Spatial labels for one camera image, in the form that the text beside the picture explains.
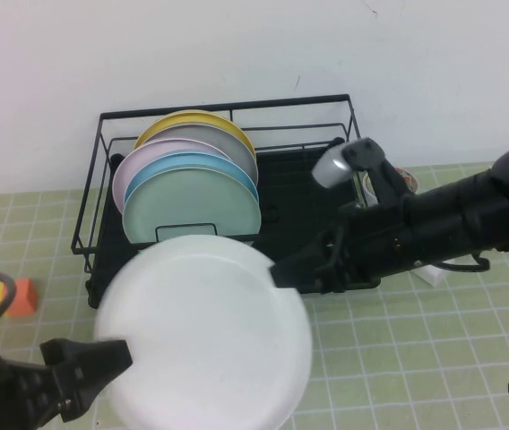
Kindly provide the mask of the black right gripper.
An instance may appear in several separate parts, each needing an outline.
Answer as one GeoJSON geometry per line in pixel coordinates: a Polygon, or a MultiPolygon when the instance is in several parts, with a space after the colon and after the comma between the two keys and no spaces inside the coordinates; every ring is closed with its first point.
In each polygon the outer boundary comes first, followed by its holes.
{"type": "Polygon", "coordinates": [[[270,268],[275,286],[300,294],[343,293],[375,288],[381,278],[411,270],[411,204],[341,206],[333,229],[270,268]]]}

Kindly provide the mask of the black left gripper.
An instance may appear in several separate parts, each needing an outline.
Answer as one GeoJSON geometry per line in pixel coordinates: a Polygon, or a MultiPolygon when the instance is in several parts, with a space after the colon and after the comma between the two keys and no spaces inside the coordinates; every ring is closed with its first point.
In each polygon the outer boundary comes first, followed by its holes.
{"type": "Polygon", "coordinates": [[[133,364],[125,340],[54,339],[40,351],[42,365],[0,356],[0,429],[38,429],[54,417],[74,421],[133,364]]]}

